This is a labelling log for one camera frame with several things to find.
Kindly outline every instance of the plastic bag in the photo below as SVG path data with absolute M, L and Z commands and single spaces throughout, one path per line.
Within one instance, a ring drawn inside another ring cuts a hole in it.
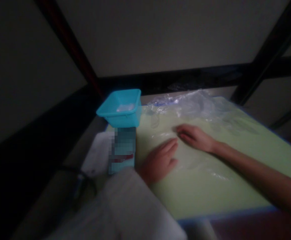
M 202 118 L 209 122 L 211 129 L 220 132 L 225 128 L 232 135 L 239 136 L 240 132 L 247 131 L 253 134 L 258 132 L 242 121 L 249 120 L 244 113 L 224 98 L 213 98 L 205 90 L 197 90 L 187 94 L 171 97 L 169 94 L 155 97 L 150 101 L 145 114 L 151 115 L 151 128 L 160 124 L 160 114 L 174 114 L 185 120 Z

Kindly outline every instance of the left hand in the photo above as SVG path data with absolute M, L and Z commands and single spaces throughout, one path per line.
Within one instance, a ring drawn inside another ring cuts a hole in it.
M 177 138 L 172 138 L 155 148 L 137 170 L 147 185 L 158 182 L 176 166 L 178 160 L 173 156 L 178 148 L 177 141 Z

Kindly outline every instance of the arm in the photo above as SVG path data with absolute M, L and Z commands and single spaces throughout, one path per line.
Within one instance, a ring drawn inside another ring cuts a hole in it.
M 291 212 L 291 178 L 218 142 L 200 128 L 183 124 L 177 127 L 181 139 L 194 148 L 215 154 L 236 168 L 274 203 Z

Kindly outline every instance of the white fabric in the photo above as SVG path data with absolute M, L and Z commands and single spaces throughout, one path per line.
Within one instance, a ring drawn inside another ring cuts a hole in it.
M 139 175 L 126 168 L 47 239 L 186 239 Z
M 95 136 L 81 167 L 89 177 L 93 178 L 108 171 L 109 151 L 114 141 L 114 134 L 114 132 L 101 132 Z

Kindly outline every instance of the right hand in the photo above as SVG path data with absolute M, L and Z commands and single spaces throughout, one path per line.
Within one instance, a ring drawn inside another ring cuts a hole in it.
M 182 124 L 176 127 L 176 132 L 190 146 L 205 152 L 213 152 L 216 141 L 203 132 L 201 128 L 189 124 Z

